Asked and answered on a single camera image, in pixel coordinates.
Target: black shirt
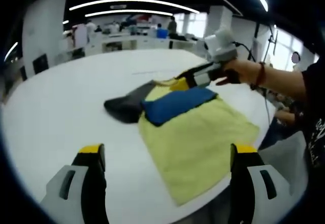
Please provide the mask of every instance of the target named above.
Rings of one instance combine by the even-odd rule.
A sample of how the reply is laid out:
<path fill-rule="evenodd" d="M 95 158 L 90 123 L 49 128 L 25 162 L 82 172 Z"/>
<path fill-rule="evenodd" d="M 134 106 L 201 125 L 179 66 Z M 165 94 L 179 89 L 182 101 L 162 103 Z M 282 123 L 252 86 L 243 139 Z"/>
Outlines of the black shirt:
<path fill-rule="evenodd" d="M 321 223 L 325 211 L 325 60 L 319 59 L 302 75 L 307 93 L 302 131 L 307 144 L 309 181 L 307 191 L 294 211 L 294 221 L 291 219 L 289 222 Z"/>
<path fill-rule="evenodd" d="M 325 76 L 325 60 L 320 59 L 302 74 L 307 93 L 303 133 L 311 170 L 316 170 L 325 165 L 325 95 L 322 83 Z"/>

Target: white desk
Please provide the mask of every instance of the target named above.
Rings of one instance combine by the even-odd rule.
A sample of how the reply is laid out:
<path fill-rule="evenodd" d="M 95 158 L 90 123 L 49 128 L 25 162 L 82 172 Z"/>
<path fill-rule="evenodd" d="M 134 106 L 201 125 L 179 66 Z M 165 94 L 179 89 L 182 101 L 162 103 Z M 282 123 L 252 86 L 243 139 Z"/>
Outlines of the white desk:
<path fill-rule="evenodd" d="M 6 146 L 23 186 L 40 202 L 47 182 L 72 163 L 80 148 L 104 143 L 111 224 L 166 224 L 206 205 L 226 188 L 228 178 L 177 207 L 138 126 L 114 120 L 103 106 L 150 79 L 168 79 L 203 61 L 183 50 L 121 51 L 64 63 L 22 83 L 6 104 L 3 120 Z M 259 146 L 268 129 L 263 97 L 243 84 L 211 88 L 260 126 Z M 273 115 L 271 104 L 269 110 Z"/>
<path fill-rule="evenodd" d="M 158 39 L 150 36 L 103 36 L 102 45 L 113 43 L 113 42 L 125 42 L 125 41 L 135 41 L 136 47 L 135 49 L 154 49 L 154 48 L 165 48 L 169 49 L 169 42 L 173 41 L 173 49 L 185 49 L 188 51 L 192 51 L 195 41 L 182 41 L 182 40 L 172 40 L 172 39 Z"/>

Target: blue cloth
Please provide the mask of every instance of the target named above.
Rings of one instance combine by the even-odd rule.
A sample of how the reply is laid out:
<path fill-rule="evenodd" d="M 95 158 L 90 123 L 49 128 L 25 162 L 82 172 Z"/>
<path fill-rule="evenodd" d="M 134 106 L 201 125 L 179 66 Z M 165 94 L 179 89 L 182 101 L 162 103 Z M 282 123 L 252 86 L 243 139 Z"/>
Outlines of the blue cloth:
<path fill-rule="evenodd" d="M 174 91 L 155 101 L 142 101 L 145 116 L 155 126 L 216 98 L 216 93 L 206 88 Z"/>
<path fill-rule="evenodd" d="M 157 38 L 159 39 L 166 39 L 168 35 L 167 29 L 158 28 L 157 29 Z"/>

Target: window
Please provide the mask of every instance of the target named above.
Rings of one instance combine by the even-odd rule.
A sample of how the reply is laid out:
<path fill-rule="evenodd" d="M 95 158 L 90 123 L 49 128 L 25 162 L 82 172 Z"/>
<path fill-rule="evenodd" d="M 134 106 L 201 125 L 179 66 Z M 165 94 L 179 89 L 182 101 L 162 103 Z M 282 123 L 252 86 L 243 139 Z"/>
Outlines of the window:
<path fill-rule="evenodd" d="M 273 55 L 274 44 L 270 44 L 268 54 L 271 56 L 271 63 L 274 68 L 286 71 L 293 71 L 294 65 L 291 61 L 293 52 L 298 52 L 299 55 L 303 51 L 303 43 L 296 37 L 286 33 L 283 30 L 276 29 L 278 33 L 278 40 L 275 47 L 275 53 Z"/>
<path fill-rule="evenodd" d="M 206 24 L 207 24 L 207 13 L 191 13 L 189 15 L 189 22 L 187 27 L 187 32 L 189 34 L 193 34 L 198 38 L 202 38 L 204 36 Z"/>
<path fill-rule="evenodd" d="M 184 25 L 184 13 L 179 13 L 179 14 L 175 14 L 175 21 L 177 22 L 177 29 L 176 32 L 179 34 L 183 33 L 183 25 Z"/>

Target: black cable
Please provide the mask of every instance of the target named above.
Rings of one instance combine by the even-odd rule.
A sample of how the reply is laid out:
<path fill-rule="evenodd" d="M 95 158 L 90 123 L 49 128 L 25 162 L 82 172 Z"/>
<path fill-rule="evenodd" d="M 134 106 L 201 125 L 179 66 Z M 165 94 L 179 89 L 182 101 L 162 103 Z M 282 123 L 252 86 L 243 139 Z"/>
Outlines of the black cable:
<path fill-rule="evenodd" d="M 250 49 L 248 49 L 248 47 L 242 43 L 239 43 L 239 42 L 234 42 L 235 46 L 238 47 L 238 46 L 244 46 L 246 48 L 246 50 L 248 51 L 249 55 L 252 57 L 253 61 L 256 62 L 252 52 L 250 51 Z"/>
<path fill-rule="evenodd" d="M 276 44 L 278 43 L 278 34 L 279 34 L 279 30 L 276 31 L 276 37 L 275 37 L 274 48 L 273 48 L 273 55 L 275 55 Z"/>
<path fill-rule="evenodd" d="M 267 102 L 267 99 L 266 99 L 266 89 L 263 89 L 264 90 L 264 99 L 265 99 L 265 108 L 266 108 L 266 112 L 268 114 L 268 121 L 269 121 L 269 126 L 271 125 L 271 122 L 270 122 L 270 112 L 269 112 L 269 108 L 268 108 L 268 102 Z"/>
<path fill-rule="evenodd" d="M 248 47 L 242 43 L 239 43 L 239 42 L 234 42 L 235 46 L 238 47 L 238 46 L 244 46 L 246 48 L 246 50 L 249 52 L 250 56 L 252 57 L 253 61 L 256 62 L 252 52 L 248 49 Z M 266 99 L 266 89 L 263 88 L 263 95 L 264 95 L 264 99 L 265 99 L 265 108 L 266 108 L 266 112 L 268 114 L 268 122 L 269 122 L 269 126 L 271 125 L 271 122 L 270 122 L 270 112 L 269 112 L 269 108 L 268 108 L 268 102 L 267 102 L 267 99 Z"/>
<path fill-rule="evenodd" d="M 266 56 L 268 55 L 268 51 L 269 51 L 270 44 L 271 44 L 271 38 L 272 38 L 272 35 L 271 35 L 270 38 L 269 38 L 268 47 L 267 47 L 267 49 L 266 49 L 266 52 L 265 52 L 265 56 L 264 56 L 263 62 L 265 62 L 265 60 L 266 60 Z"/>
<path fill-rule="evenodd" d="M 255 26 L 254 39 L 253 39 L 253 44 L 252 45 L 254 45 L 254 41 L 257 40 L 259 26 L 260 26 L 260 23 L 257 22 L 256 26 Z M 249 55 L 248 55 L 248 60 L 251 60 L 251 58 L 252 58 L 252 55 L 251 55 L 251 52 L 250 52 Z"/>

